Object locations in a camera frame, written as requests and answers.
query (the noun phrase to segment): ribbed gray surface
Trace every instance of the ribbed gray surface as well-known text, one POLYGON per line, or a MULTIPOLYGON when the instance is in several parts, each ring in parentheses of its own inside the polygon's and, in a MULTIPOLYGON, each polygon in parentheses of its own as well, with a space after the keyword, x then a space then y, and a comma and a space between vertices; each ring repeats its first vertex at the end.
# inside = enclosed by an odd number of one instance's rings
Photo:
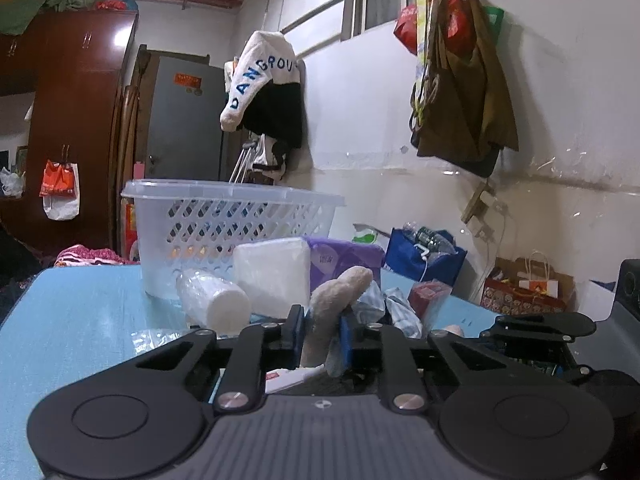
POLYGON ((380 406, 376 396, 270 396, 256 413, 222 418, 194 456, 159 476, 161 480, 395 478, 486 477, 458 462, 426 420, 392 413, 380 406), (318 408, 319 403, 325 407, 318 408))

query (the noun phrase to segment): gray door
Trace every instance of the gray door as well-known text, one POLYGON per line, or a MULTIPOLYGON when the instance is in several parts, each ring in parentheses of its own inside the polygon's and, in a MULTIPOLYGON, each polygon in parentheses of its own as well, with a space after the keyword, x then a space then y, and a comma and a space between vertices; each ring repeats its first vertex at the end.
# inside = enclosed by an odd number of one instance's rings
POLYGON ((161 57, 146 144, 147 178, 220 180, 226 168, 220 113, 221 68, 161 57))

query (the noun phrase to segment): blue bag on wardrobe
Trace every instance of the blue bag on wardrobe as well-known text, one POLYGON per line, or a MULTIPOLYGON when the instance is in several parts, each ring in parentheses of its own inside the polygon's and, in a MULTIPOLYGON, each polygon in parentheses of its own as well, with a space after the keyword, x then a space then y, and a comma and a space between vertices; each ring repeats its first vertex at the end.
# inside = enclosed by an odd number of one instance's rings
MULTIPOLYGON (((422 280, 424 282, 438 280, 453 286, 465 261, 466 251, 456 246, 453 236, 448 231, 436 232, 456 247, 456 254, 444 254, 439 257, 427 267, 422 280)), ((393 229, 388 248, 386 248, 385 265, 393 272, 419 282, 424 273, 425 262, 420 257, 420 251, 402 234, 402 230, 393 229)))

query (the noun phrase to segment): translucent laundry basket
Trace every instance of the translucent laundry basket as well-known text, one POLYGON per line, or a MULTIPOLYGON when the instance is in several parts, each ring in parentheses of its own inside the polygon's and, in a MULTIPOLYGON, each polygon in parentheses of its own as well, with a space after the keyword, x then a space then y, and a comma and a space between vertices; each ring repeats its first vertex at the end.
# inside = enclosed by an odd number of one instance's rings
POLYGON ((232 277, 238 244, 290 236, 327 236, 344 198, 303 189, 197 180, 130 180, 145 290, 178 298, 177 271, 190 267, 232 277))

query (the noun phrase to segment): basket rim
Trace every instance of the basket rim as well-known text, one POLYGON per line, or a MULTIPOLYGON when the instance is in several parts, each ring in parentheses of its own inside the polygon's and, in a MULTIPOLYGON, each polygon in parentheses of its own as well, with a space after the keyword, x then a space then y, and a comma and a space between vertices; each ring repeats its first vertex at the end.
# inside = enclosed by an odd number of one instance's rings
POLYGON ((344 197, 308 189, 261 184, 232 184, 203 180, 129 180, 121 196, 145 200, 247 200, 274 204, 345 206, 344 197))

